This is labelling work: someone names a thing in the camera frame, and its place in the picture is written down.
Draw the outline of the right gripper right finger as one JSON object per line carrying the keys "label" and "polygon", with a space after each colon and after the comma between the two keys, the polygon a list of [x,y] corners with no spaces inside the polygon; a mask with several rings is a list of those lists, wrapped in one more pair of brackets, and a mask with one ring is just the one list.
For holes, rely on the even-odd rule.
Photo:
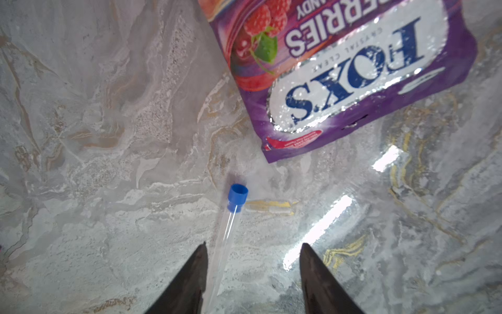
{"label": "right gripper right finger", "polygon": [[363,314],[308,243],[301,247],[299,266],[306,314]]}

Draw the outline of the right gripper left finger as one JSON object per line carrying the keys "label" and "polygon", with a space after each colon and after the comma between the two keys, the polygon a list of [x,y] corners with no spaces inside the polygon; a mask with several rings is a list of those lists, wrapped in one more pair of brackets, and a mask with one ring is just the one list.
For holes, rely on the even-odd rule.
{"label": "right gripper left finger", "polygon": [[207,285],[208,252],[202,243],[146,314],[199,314]]}

